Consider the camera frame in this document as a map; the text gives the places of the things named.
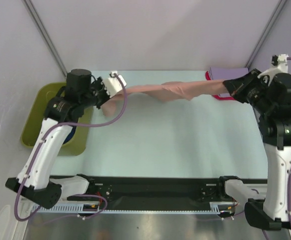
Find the pink printed t shirt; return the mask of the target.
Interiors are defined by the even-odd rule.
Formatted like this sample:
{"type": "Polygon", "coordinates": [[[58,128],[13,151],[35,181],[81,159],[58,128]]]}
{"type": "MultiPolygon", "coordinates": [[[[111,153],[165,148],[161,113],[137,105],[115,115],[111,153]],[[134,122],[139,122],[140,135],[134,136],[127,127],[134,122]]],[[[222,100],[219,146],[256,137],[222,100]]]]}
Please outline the pink printed t shirt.
{"type": "Polygon", "coordinates": [[[128,96],[146,94],[161,102],[179,99],[190,101],[200,95],[220,95],[227,92],[222,79],[191,82],[171,81],[163,84],[137,85],[126,89],[128,96]]]}

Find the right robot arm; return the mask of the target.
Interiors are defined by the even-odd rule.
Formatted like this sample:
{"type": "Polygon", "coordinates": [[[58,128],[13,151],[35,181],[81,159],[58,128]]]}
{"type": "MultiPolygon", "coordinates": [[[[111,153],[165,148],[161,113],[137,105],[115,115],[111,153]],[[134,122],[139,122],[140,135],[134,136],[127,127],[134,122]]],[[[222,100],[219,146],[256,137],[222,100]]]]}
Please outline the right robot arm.
{"type": "Polygon", "coordinates": [[[273,77],[253,70],[223,85],[238,102],[250,104],[259,113],[258,128],[267,157],[265,196],[249,189],[235,176],[223,176],[216,188],[222,201],[230,198],[243,205],[245,218],[254,228],[291,230],[291,74],[273,77]]]}

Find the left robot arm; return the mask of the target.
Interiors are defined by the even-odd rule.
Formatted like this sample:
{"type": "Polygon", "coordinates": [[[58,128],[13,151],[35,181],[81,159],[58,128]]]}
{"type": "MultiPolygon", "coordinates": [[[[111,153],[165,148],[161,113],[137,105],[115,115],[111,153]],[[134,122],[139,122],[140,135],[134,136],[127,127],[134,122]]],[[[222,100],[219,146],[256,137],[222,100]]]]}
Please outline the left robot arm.
{"type": "Polygon", "coordinates": [[[64,144],[74,138],[79,127],[88,127],[80,122],[85,110],[100,109],[126,86],[120,76],[113,72],[108,78],[94,78],[86,69],[73,69],[48,102],[43,113],[41,128],[32,152],[16,177],[7,179],[5,186],[17,194],[16,200],[24,197],[39,207],[53,208],[59,200],[80,195],[92,199],[96,187],[92,178],[77,174],[72,177],[52,179],[51,171],[64,144]]]}

